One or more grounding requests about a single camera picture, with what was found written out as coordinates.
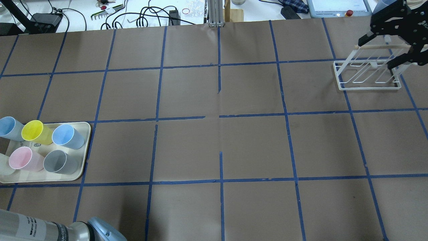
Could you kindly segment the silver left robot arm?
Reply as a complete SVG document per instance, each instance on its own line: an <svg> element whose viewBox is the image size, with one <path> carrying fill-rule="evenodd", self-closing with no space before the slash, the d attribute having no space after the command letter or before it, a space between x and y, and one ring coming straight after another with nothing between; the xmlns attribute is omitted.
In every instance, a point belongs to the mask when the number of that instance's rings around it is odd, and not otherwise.
<svg viewBox="0 0 428 241"><path fill-rule="evenodd" d="M2 241L125 241L121 232L100 218L69 226L1 210Z"/></svg>

